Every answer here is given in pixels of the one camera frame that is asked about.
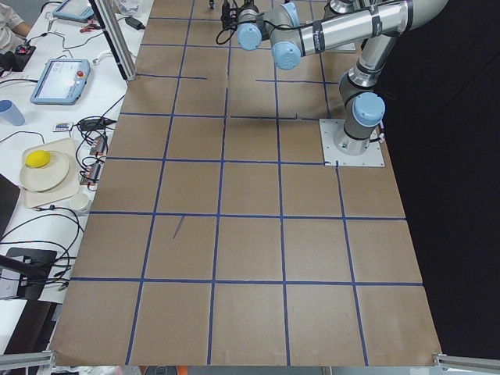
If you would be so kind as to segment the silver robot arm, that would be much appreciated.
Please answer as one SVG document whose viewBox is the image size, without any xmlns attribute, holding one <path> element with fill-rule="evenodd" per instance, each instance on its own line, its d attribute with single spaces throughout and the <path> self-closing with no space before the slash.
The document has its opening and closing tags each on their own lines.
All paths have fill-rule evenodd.
<svg viewBox="0 0 500 375">
<path fill-rule="evenodd" d="M 446 5 L 427 0 L 329 1 L 322 19 L 303 23 L 291 1 L 267 12 L 259 11 L 253 1 L 242 5 L 225 1 L 220 21 L 222 29 L 236 34 L 246 51 L 268 41 L 273 63 L 280 70 L 292 70 L 307 55 L 360 42 L 360 56 L 339 80 L 346 119 L 333 136 L 339 152 L 358 156 L 366 152 L 373 130 L 384 117 L 384 100 L 374 88 L 395 43 L 431 21 Z"/>
</svg>

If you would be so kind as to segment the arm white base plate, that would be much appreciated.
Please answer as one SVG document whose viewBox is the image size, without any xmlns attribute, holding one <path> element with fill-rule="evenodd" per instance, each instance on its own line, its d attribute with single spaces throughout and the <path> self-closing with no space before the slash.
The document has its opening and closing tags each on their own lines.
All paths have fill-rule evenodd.
<svg viewBox="0 0 500 375">
<path fill-rule="evenodd" d="M 381 143 L 375 130 L 366 140 L 347 136 L 343 119 L 321 119 L 320 135 L 325 166 L 384 167 Z"/>
</svg>

